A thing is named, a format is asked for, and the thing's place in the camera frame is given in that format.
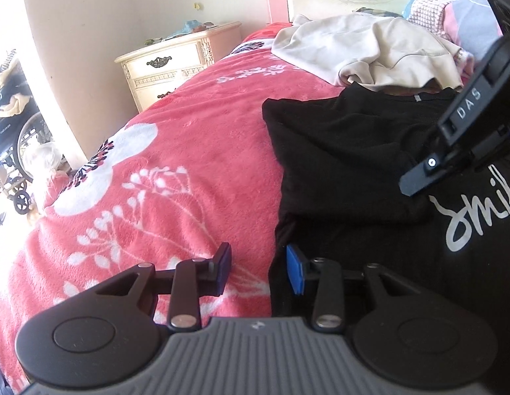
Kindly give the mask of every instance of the nightstand top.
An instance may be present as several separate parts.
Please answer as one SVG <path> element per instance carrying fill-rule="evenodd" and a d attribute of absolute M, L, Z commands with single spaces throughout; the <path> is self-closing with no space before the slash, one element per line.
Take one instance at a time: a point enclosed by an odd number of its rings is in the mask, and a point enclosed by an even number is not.
<path fill-rule="evenodd" d="M 209 36 L 213 36 L 215 34 L 222 33 L 223 31 L 228 30 L 228 29 L 238 28 L 241 24 L 242 24 L 241 22 L 225 23 L 224 25 L 220 25 L 218 27 L 214 27 L 214 28 L 208 29 L 206 31 L 201 31 L 200 33 L 191 33 L 191 34 L 186 34 L 184 36 L 171 38 L 166 41 L 160 41 L 159 43 L 155 43 L 150 46 L 145 46 L 145 47 L 142 47 L 141 49 L 134 50 L 134 51 L 129 52 L 125 55 L 118 56 L 114 60 L 114 62 L 116 62 L 118 64 L 125 60 L 134 59 L 135 57 L 138 57 L 138 56 L 153 54 L 153 53 L 155 53 L 159 50 L 162 50 L 164 48 L 167 48 L 167 47 L 177 46 L 178 44 L 188 43 L 188 42 L 195 41 L 195 40 L 198 40 L 198 39 L 201 39 L 204 37 L 209 37 Z"/>

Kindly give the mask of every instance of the white nightstand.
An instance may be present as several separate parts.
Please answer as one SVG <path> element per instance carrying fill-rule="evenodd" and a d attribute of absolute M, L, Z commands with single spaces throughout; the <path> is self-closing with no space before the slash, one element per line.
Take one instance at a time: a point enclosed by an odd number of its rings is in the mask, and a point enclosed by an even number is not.
<path fill-rule="evenodd" d="M 162 41 L 116 58 L 138 107 L 148 107 L 242 42 L 240 22 Z"/>

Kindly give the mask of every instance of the black t-shirt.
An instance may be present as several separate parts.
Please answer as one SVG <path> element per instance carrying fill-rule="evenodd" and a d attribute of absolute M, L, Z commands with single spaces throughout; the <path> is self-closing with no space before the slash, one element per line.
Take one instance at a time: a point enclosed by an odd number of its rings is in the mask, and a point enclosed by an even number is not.
<path fill-rule="evenodd" d="M 486 319 L 499 353 L 487 377 L 510 393 L 510 161 L 465 171 L 410 198 L 399 178 L 428 154 L 427 139 L 455 92 L 390 96 L 353 84 L 315 101 L 262 106 L 283 166 L 274 315 L 300 313 L 285 246 L 344 269 L 377 262 Z"/>

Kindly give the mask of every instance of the ribbed gray surface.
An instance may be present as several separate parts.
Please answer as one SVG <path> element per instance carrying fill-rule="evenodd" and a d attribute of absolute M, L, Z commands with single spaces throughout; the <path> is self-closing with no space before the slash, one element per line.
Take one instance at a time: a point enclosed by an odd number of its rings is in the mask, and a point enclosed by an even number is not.
<path fill-rule="evenodd" d="M 160 356 L 124 383 L 84 392 L 35 384 L 24 395 L 489 395 L 472 384 L 452 391 L 406 389 L 374 375 L 342 337 L 301 318 L 213 318 L 170 338 Z"/>

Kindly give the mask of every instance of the pink blanket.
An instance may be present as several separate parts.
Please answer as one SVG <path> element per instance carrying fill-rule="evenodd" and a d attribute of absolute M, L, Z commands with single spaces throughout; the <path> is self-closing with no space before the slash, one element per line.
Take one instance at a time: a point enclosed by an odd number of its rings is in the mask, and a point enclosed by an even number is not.
<path fill-rule="evenodd" d="M 140 262 L 171 269 L 230 242 L 224 295 L 202 298 L 202 315 L 270 313 L 267 271 L 282 174 L 261 105 L 341 90 L 271 54 L 267 38 L 288 25 L 250 36 L 244 51 L 131 120 L 47 208 L 0 294 L 0 364 L 15 390 L 27 383 L 13 351 L 20 326 Z M 166 319 L 167 301 L 158 303 L 157 322 Z"/>

